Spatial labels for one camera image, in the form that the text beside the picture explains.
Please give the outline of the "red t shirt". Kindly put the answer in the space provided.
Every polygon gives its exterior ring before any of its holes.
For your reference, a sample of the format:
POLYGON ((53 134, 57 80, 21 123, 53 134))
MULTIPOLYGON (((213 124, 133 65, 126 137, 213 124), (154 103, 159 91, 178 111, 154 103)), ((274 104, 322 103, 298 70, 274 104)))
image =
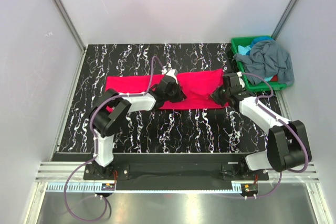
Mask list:
MULTIPOLYGON (((162 110, 196 110, 221 109, 228 107, 216 104, 211 94, 223 84, 223 70, 199 71, 179 73, 177 79, 181 85, 186 99, 182 102, 165 102, 162 110)), ((109 76, 106 80, 105 90, 114 89, 121 93, 140 93, 147 89, 149 76, 109 76)))

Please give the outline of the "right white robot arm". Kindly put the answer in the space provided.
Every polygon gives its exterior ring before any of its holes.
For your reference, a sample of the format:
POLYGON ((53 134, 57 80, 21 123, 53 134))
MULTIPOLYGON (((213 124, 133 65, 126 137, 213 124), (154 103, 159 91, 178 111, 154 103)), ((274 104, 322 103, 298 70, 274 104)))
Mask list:
POLYGON ((244 72, 223 75, 223 84, 212 94, 215 103, 228 103, 268 134, 265 151, 242 158, 230 175, 250 180, 257 172, 274 170, 303 173, 312 160, 306 127, 300 120, 291 121, 266 107, 260 97, 246 91, 244 72))

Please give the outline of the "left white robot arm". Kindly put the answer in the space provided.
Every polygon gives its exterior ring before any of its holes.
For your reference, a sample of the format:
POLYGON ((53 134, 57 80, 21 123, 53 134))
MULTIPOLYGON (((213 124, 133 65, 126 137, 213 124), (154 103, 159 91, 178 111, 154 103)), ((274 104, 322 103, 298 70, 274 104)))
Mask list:
POLYGON ((114 135, 129 113, 151 111, 161 108, 166 102, 186 100, 177 77, 166 74, 157 84, 153 84, 152 80, 153 77, 150 77, 147 89, 140 93, 109 89, 91 109, 89 127, 94 140, 91 174, 103 180, 117 174, 112 167, 114 135))

